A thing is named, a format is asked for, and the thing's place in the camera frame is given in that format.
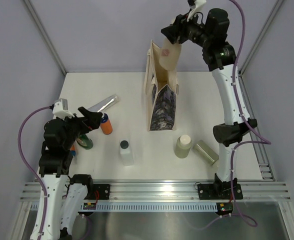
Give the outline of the orange pump bottle blue top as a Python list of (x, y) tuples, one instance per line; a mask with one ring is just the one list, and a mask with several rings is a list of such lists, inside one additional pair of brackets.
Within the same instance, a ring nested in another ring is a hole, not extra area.
[(106, 113), (103, 113), (100, 120), (100, 128), (105, 135), (109, 135), (113, 132), (113, 127), (110, 122), (109, 116)]

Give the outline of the cream canvas tote bag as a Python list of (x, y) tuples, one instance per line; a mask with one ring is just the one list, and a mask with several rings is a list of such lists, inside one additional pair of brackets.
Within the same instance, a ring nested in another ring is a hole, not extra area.
[(176, 105), (179, 94), (177, 71), (164, 69), (159, 58), (161, 48), (153, 41), (147, 51), (144, 77), (147, 131), (176, 129)]

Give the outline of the white bottle black cap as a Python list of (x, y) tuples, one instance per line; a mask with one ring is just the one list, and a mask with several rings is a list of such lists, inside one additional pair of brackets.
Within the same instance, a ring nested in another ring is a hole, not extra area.
[(119, 143), (119, 154), (124, 166), (133, 166), (134, 157), (131, 150), (131, 145), (128, 140), (123, 139)]

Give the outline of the pale green bottle white cap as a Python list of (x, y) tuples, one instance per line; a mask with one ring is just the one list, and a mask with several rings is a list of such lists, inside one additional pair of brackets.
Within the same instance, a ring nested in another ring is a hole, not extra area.
[(187, 134), (181, 135), (176, 141), (174, 153), (178, 158), (184, 159), (188, 156), (191, 147), (192, 147), (191, 137)]

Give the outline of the olive green clear bottle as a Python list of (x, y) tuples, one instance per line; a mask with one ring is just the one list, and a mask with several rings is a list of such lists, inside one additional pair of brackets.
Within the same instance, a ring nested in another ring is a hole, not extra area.
[(196, 142), (192, 149), (209, 166), (213, 166), (219, 160), (219, 155), (203, 140)]

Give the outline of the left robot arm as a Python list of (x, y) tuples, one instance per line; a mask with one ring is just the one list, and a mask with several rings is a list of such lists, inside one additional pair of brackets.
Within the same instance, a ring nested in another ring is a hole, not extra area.
[(56, 117), (44, 125), (44, 142), (39, 160), (39, 198), (36, 222), (30, 236), (32, 240), (71, 240), (75, 219), (82, 201), (95, 192), (89, 174), (76, 174), (71, 178), (67, 198), (63, 199), (65, 184), (73, 160), (71, 147), (76, 139), (100, 127), (101, 112), (79, 107), (76, 115)]

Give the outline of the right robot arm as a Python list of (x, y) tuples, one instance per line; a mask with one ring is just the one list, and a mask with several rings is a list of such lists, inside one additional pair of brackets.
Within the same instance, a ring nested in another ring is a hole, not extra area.
[(198, 23), (198, 16), (188, 20), (188, 14), (179, 14), (161, 33), (171, 44), (187, 40), (202, 47), (202, 56), (219, 90), (224, 122), (213, 127), (219, 144), (219, 166), (213, 183), (197, 184), (200, 200), (241, 200), (241, 186), (235, 174), (237, 148), (243, 137), (257, 127), (244, 103), (237, 74), (236, 52), (227, 39), (230, 25), (228, 13), (221, 8), (208, 12), (205, 23)]

